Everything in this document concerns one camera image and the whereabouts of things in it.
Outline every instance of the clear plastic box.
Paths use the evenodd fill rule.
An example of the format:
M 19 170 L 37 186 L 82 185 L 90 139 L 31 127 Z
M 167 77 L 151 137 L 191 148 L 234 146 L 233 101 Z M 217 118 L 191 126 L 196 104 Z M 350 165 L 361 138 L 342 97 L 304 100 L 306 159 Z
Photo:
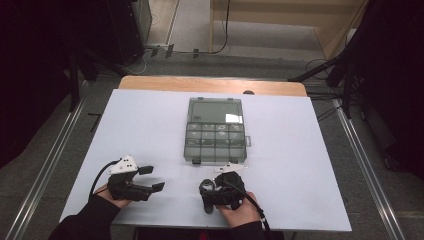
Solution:
M 244 163 L 246 136 L 240 99 L 191 98 L 184 158 L 193 164 Z

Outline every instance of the wooden panel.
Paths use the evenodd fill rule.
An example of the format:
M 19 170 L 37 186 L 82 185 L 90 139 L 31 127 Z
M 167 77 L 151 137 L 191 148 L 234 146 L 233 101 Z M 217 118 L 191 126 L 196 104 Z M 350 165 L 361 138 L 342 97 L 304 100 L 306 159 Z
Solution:
M 119 88 L 240 94 L 251 90 L 257 95 L 306 96 L 305 86 L 301 83 L 254 81 L 254 79 L 126 76 Z
M 224 20 L 227 1 L 213 0 L 213 19 Z M 229 20 L 319 27 L 356 13 L 363 0 L 232 0 Z
M 352 11 L 349 14 L 334 15 L 321 27 L 314 28 L 327 59 L 335 56 L 340 47 L 344 46 L 349 31 L 359 25 L 367 3 L 368 0 L 364 0 L 360 5 L 351 6 Z

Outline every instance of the black sleeve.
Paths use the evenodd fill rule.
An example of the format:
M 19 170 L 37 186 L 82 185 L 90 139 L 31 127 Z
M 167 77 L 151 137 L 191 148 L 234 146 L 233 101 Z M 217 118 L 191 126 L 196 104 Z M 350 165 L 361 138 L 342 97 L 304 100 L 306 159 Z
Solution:
M 256 221 L 251 223 L 246 223 L 238 227 L 232 228 L 231 236 L 234 240 L 245 240 L 245 239 L 255 239 L 255 240 L 265 240 L 265 235 L 262 230 L 262 222 Z
M 49 240 L 111 239 L 110 224 L 121 209 L 97 195 L 77 214 L 56 227 Z

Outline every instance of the white table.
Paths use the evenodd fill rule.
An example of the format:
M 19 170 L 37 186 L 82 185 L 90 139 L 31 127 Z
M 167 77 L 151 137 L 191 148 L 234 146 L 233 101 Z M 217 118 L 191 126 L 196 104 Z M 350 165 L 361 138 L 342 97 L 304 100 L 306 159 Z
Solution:
M 115 224 L 154 227 L 226 228 L 218 211 L 203 210 L 199 184 L 213 166 L 194 166 L 183 157 L 190 97 L 242 100 L 247 148 L 241 170 L 273 230 L 351 231 L 334 172 L 308 97 L 114 90 L 69 195 L 61 220 L 78 213 L 99 170 L 131 154 L 152 174 L 134 178 L 150 186 L 165 181 L 147 202 L 133 202 Z M 107 182 L 104 173 L 97 187 Z

